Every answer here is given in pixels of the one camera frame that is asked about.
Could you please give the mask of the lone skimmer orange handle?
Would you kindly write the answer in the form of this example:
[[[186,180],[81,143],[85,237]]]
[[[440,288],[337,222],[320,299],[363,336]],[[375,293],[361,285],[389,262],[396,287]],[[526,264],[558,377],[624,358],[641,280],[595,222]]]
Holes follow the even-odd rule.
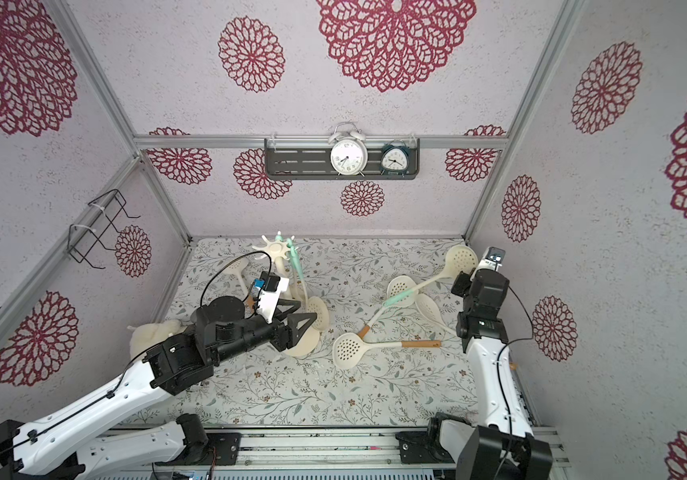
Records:
[[[252,288],[249,288],[247,286],[247,283],[243,278],[243,272],[248,267],[248,265],[249,259],[247,258],[247,256],[235,259],[224,268],[223,274],[231,275],[237,279],[237,282],[239,283],[239,286],[241,287],[244,296],[243,302],[245,303],[245,306],[247,306],[249,310],[253,310],[255,307],[255,300],[252,296]]]

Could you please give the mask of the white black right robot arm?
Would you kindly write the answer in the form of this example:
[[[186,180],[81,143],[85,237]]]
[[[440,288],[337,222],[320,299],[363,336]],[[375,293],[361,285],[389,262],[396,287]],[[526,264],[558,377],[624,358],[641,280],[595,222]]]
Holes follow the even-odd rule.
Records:
[[[535,438],[517,397],[509,365],[511,346],[499,310],[509,294],[509,279],[493,268],[459,274],[451,290],[463,298],[457,337],[469,361],[479,418],[471,426],[443,420],[439,445],[455,461],[459,479],[547,479],[553,453]]]

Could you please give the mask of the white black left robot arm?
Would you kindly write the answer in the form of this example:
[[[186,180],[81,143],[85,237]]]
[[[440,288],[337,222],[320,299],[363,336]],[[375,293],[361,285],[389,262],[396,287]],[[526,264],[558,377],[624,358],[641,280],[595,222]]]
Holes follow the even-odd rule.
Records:
[[[267,315],[247,315],[242,300],[222,296],[192,318],[184,332],[145,350],[117,378],[71,405],[29,423],[1,423],[0,479],[95,479],[137,464],[204,459],[210,440],[195,414],[131,434],[107,432],[210,379],[226,360],[264,344],[294,348],[317,315],[285,299]]]

